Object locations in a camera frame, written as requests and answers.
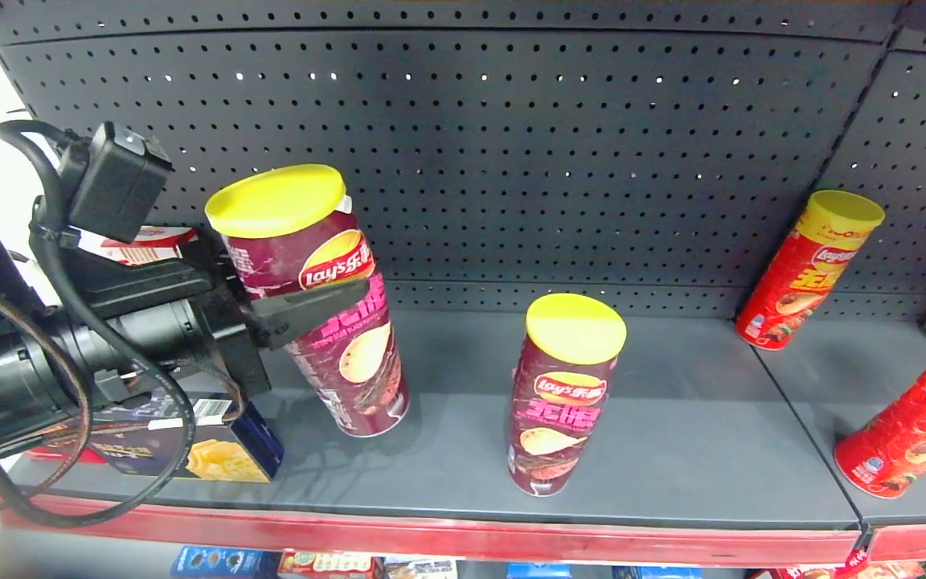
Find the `lower shelf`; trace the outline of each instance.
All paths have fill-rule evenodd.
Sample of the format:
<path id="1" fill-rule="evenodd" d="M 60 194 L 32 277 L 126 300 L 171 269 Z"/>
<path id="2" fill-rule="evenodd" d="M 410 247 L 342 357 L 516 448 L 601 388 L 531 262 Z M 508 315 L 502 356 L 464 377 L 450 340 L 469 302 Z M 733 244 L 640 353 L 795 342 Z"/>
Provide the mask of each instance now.
<path id="1" fill-rule="evenodd" d="M 165 577 L 181 544 L 7 531 L 0 538 L 0 577 L 98 579 Z M 459 561 L 459 579 L 505 579 L 500 561 Z M 606 565 L 573 565 L 573 579 L 611 579 Z M 745 569 L 703 569 L 703 579 L 744 579 Z"/>
<path id="2" fill-rule="evenodd" d="M 421 523 L 409 524 L 427 531 L 495 532 L 500 541 L 475 536 L 471 552 L 431 553 L 442 556 L 493 558 L 486 554 L 494 551 L 517 558 L 503 552 L 508 546 L 533 561 L 756 567 L 844 560 L 859 535 L 856 513 L 730 323 L 627 319 L 628 343 L 606 412 L 555 497 L 523 494 L 506 472 L 510 371 L 524 336 L 522 314 L 401 310 L 393 322 L 414 392 L 401 425 L 374 439 L 342 435 L 278 352 L 268 360 L 275 392 L 256 401 L 286 447 L 276 482 L 175 481 L 145 516 L 190 523 L 208 508 L 212 534 L 232 541 L 250 524 L 276 532 L 281 524 L 348 515 L 345 528 L 355 528 L 351 536 L 360 544 L 312 548 L 388 552 L 368 542 L 383 541 L 396 521 L 412 517 Z M 33 485 L 54 466 L 23 461 L 14 477 Z M 107 466 L 78 465 L 54 494 L 117 501 L 145 483 Z M 552 553 L 526 544 L 547 536 L 576 541 Z M 391 552 L 418 546 L 400 543 Z"/>

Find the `yellow lid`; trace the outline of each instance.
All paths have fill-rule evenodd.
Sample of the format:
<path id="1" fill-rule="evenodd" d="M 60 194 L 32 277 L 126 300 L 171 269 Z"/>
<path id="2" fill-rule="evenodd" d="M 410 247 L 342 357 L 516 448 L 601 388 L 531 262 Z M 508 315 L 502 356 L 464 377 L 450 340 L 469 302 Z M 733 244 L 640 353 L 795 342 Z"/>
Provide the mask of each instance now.
<path id="1" fill-rule="evenodd" d="M 279 237 L 304 230 L 345 199 L 345 180 L 327 165 L 273 169 L 221 188 L 206 202 L 216 231 L 243 239 Z"/>
<path id="2" fill-rule="evenodd" d="M 552 358 L 581 365 L 615 358 L 628 338 L 628 327 L 613 308 L 578 294 L 548 294 L 533 301 L 527 331 Z"/>
<path id="3" fill-rule="evenodd" d="M 885 210 L 870 199 L 827 188 L 809 196 L 809 209 L 822 214 L 837 231 L 867 232 L 885 220 Z"/>

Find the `potato chip image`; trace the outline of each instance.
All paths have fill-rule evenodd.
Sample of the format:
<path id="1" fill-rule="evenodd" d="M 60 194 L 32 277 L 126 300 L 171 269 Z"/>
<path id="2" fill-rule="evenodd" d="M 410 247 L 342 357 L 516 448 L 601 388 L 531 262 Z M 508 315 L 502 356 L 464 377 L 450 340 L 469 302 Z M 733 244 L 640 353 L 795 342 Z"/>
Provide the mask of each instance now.
<path id="1" fill-rule="evenodd" d="M 202 480 L 227 480 L 233 483 L 269 483 L 248 452 L 236 442 L 206 440 L 196 442 L 188 452 L 188 472 Z"/>
<path id="2" fill-rule="evenodd" d="M 385 359 L 391 333 L 392 325 L 389 322 L 353 338 L 338 361 L 338 371 L 342 373 L 342 378 L 362 384 L 374 377 Z"/>
<path id="3" fill-rule="evenodd" d="M 570 448 L 575 444 L 580 444 L 588 440 L 588 437 L 567 436 L 565 433 L 556 432 L 553 429 L 539 426 L 536 429 L 526 429 L 521 433 L 521 446 L 529 454 L 540 457 L 543 454 L 552 454 L 559 452 L 563 448 Z"/>

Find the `lay's chip canister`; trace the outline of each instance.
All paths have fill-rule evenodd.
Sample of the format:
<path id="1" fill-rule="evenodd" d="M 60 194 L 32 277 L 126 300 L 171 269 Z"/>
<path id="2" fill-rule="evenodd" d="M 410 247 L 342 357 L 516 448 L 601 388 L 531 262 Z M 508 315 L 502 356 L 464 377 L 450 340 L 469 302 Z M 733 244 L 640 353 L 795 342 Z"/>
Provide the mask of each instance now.
<path id="1" fill-rule="evenodd" d="M 519 490 L 563 489 L 609 396 L 628 327 L 606 304 L 578 294 L 531 303 L 514 372 L 507 468 Z"/>
<path id="2" fill-rule="evenodd" d="M 409 392 L 385 283 L 349 206 L 338 170 L 296 165 L 222 188 L 206 217 L 253 299 L 370 279 L 362 301 L 285 346 L 338 427 L 370 437 L 401 421 Z"/>

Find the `robotic arm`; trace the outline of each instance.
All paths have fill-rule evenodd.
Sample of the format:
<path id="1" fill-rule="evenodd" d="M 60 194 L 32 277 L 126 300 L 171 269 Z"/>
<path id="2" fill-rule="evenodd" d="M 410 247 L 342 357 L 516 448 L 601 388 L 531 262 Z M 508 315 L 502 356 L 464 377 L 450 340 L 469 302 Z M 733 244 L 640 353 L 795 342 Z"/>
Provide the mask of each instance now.
<path id="1" fill-rule="evenodd" d="M 59 169 L 21 132 L 54 142 Z M 80 415 L 90 422 L 91 411 L 111 404 L 137 406 L 161 386 L 180 407 L 186 396 L 170 389 L 176 386 L 173 375 L 187 367 L 179 369 L 176 360 L 220 366 L 243 399 L 267 391 L 258 351 L 320 326 L 367 291 L 358 281 L 250 304 L 234 269 L 205 239 L 182 246 L 182 259 L 134 267 L 85 252 L 77 248 L 74 226 L 124 242 L 137 235 L 170 172 L 161 148 L 111 122 L 87 139 L 40 121 L 8 121 L 0 125 L 0 137 L 38 169 L 45 195 L 35 202 L 32 249 L 63 299 L 63 308 L 45 308 L 0 243 L 0 458 L 36 445 L 34 433 L 49 425 Z M 3 315 L 3 305 L 12 313 Z M 25 330 L 25 323 L 32 326 Z M 39 332 L 58 346 L 48 349 L 59 353 L 39 343 Z M 188 412 L 186 446 L 194 428 Z M 85 433 L 81 442 L 87 442 Z M 186 450 L 173 470 L 185 458 Z M 117 516 L 169 480 L 161 477 L 166 480 L 150 484 L 148 494 L 119 503 L 122 509 L 81 518 L 34 507 L 0 474 L 8 506 L 56 527 Z"/>

